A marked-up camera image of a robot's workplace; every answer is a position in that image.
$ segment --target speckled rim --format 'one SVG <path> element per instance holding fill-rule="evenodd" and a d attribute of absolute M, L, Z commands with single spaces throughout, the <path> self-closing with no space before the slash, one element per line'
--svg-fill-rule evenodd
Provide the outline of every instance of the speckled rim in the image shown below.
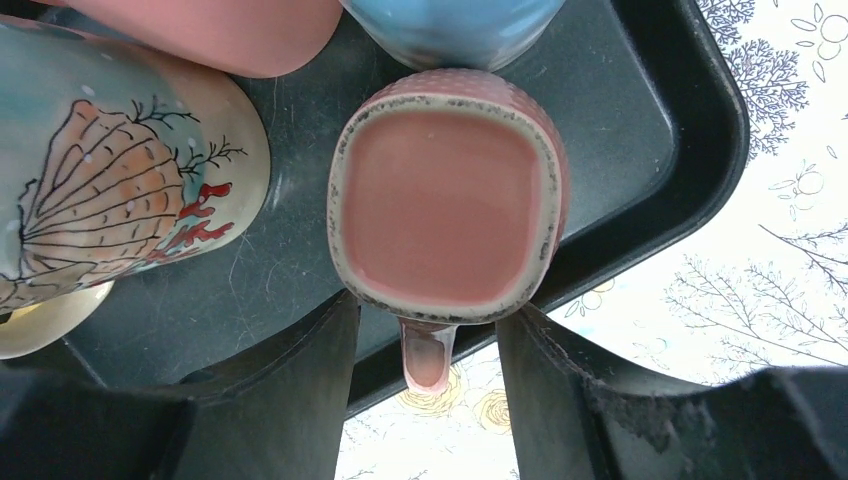
<path fill-rule="evenodd" d="M 344 228 L 341 199 L 344 198 L 347 178 L 348 147 L 356 140 L 361 127 L 369 122 L 384 115 L 409 111 L 465 113 L 480 115 L 503 123 L 523 134 L 536 149 L 537 157 L 543 162 L 542 168 L 539 169 L 540 184 L 543 191 L 549 192 L 549 195 L 544 196 L 540 205 L 539 224 L 533 241 L 533 250 L 528 252 L 527 266 L 518 282 L 496 301 L 471 307 L 453 307 L 399 300 L 370 288 L 351 271 L 348 265 L 341 234 Z M 518 310 L 539 288 L 558 240 L 556 232 L 562 208 L 562 179 L 555 152 L 552 139 L 533 119 L 497 103 L 474 97 L 447 94 L 395 94 L 367 103 L 345 125 L 333 153 L 333 163 L 330 168 L 327 192 L 327 237 L 333 264 L 342 282 L 364 302 L 395 315 L 415 320 L 453 325 L 480 324 L 499 320 Z"/>

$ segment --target tray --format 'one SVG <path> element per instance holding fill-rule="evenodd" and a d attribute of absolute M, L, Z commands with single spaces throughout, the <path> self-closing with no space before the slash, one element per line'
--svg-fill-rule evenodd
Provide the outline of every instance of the tray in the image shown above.
<path fill-rule="evenodd" d="M 110 35 L 69 9 L 44 16 Z M 279 332 L 342 288 L 325 231 L 327 175 L 356 108 L 411 73 L 345 15 L 309 65 L 236 78 L 263 118 L 270 193 L 244 236 L 215 252 L 116 284 L 65 338 L 114 387 L 173 383 Z M 561 246 L 533 303 L 550 311 L 704 225 L 747 155 L 740 94 L 692 1 L 570 0 L 544 36 L 498 72 L 555 121 L 573 197 Z M 494 340 L 460 329 L 455 357 Z M 396 321 L 364 307 L 349 415 L 403 388 Z"/>

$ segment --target baking tray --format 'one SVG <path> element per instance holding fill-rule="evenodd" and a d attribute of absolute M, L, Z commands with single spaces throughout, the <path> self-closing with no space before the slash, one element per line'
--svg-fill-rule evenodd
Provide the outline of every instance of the baking tray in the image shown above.
<path fill-rule="evenodd" d="M 69 9 L 41 18 L 114 34 Z M 176 382 L 341 289 L 325 230 L 333 149 L 362 102 L 410 73 L 345 15 L 306 67 L 278 79 L 236 78 L 271 143 L 266 203 L 228 246 L 117 282 L 64 339 L 91 375 L 113 387 Z M 570 216 L 533 299 L 544 311 L 694 232 L 739 181 L 745 109 L 692 1 L 569 0 L 539 42 L 498 73 L 544 107 L 569 155 Z M 493 340 L 492 325 L 463 327 L 455 357 Z M 348 413 L 403 385 L 396 321 L 366 306 Z"/>

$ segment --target textured pink mug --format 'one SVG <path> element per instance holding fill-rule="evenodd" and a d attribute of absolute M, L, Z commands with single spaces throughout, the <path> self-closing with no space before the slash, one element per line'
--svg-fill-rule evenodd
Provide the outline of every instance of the textured pink mug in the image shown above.
<path fill-rule="evenodd" d="M 330 251 L 352 292 L 400 319 L 410 387 L 445 387 L 457 326 L 530 300 L 569 195 L 553 122 L 493 74 L 418 73 L 348 121 L 330 171 Z"/>
<path fill-rule="evenodd" d="M 324 48 L 338 0 L 63 0 L 147 45 L 253 78 L 285 75 Z"/>

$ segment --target white tablecloth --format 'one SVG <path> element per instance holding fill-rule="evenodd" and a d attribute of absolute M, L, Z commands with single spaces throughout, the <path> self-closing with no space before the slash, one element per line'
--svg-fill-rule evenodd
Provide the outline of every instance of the white tablecloth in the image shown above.
<path fill-rule="evenodd" d="M 648 368 L 718 384 L 848 364 L 848 2 L 698 0 L 751 117 L 704 228 L 552 314 Z M 349 420 L 337 480 L 518 478 L 497 346 Z"/>

